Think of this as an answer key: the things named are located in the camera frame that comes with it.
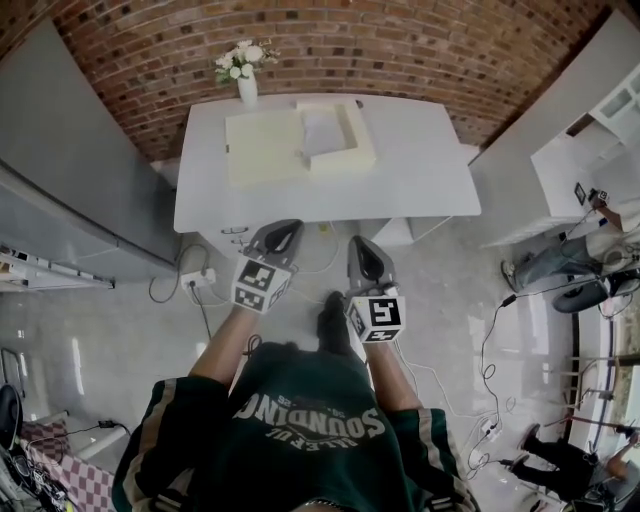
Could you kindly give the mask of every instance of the white vase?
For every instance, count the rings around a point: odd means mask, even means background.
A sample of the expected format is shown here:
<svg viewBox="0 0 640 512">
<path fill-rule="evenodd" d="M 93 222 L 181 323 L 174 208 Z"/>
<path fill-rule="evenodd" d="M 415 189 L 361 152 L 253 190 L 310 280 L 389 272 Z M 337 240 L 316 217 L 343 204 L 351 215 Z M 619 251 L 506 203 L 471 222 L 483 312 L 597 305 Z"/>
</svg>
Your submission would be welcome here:
<svg viewBox="0 0 640 512">
<path fill-rule="evenodd" d="M 238 78 L 238 91 L 242 102 L 247 107 L 253 107 L 258 103 L 258 84 L 253 72 L 247 78 Z"/>
</svg>

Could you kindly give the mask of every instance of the white desk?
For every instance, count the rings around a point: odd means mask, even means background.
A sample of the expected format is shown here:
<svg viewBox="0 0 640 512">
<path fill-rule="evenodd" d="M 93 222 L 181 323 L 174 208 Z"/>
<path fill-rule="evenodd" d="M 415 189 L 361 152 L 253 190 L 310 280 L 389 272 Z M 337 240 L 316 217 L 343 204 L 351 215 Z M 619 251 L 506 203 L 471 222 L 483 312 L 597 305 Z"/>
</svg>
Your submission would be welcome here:
<svg viewBox="0 0 640 512">
<path fill-rule="evenodd" d="M 256 110 L 295 108 L 303 98 L 354 97 L 375 147 L 368 172 L 331 173 L 231 187 L 225 118 L 248 110 L 240 100 L 191 107 L 182 150 L 174 228 L 200 232 L 229 254 L 224 237 L 250 239 L 254 228 L 286 218 L 305 222 L 478 215 L 480 202 L 444 107 L 344 94 L 261 96 Z"/>
</svg>

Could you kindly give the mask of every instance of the striped sleeve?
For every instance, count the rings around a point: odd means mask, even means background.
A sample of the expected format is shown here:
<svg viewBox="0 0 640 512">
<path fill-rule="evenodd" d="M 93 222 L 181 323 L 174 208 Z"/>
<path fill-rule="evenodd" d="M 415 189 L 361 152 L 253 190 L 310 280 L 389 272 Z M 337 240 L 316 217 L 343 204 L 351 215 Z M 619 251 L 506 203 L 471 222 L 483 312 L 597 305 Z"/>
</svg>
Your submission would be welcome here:
<svg viewBox="0 0 640 512">
<path fill-rule="evenodd" d="M 226 407 L 227 390 L 214 380 L 183 377 L 156 383 L 116 471 L 116 510 L 148 510 L 167 489 L 185 495 L 191 468 L 210 453 L 217 427 L 228 419 Z"/>
<path fill-rule="evenodd" d="M 405 473 L 427 496 L 428 510 L 479 512 L 441 409 L 388 413 Z"/>
</svg>

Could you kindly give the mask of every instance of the green t-shirt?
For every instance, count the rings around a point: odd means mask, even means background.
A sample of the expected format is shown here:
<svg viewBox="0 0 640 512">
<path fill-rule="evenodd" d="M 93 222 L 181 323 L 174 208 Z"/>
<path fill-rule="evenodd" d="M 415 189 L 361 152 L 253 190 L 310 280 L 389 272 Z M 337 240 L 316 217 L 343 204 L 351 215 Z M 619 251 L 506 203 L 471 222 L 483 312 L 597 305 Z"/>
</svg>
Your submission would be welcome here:
<svg viewBox="0 0 640 512">
<path fill-rule="evenodd" d="M 120 512 L 158 495 L 207 511 L 314 499 L 359 512 L 477 510 L 444 412 L 383 413 L 358 360 L 264 344 L 229 397 L 198 377 L 153 395 L 116 474 Z M 182 472 L 180 494 L 167 491 Z"/>
</svg>

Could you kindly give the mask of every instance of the person wearing green shirt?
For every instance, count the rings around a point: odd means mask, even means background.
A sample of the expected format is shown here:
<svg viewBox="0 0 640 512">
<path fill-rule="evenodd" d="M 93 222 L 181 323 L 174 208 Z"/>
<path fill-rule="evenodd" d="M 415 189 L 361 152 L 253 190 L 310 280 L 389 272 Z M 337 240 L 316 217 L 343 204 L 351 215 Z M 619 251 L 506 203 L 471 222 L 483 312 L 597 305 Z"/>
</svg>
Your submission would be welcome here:
<svg viewBox="0 0 640 512">
<path fill-rule="evenodd" d="M 234 381 L 260 315 L 234 306 L 189 375 L 158 382 L 115 475 L 131 510 L 476 512 L 444 411 L 424 408 L 389 344 L 349 343 L 344 297 L 317 352 L 263 343 Z"/>
</svg>

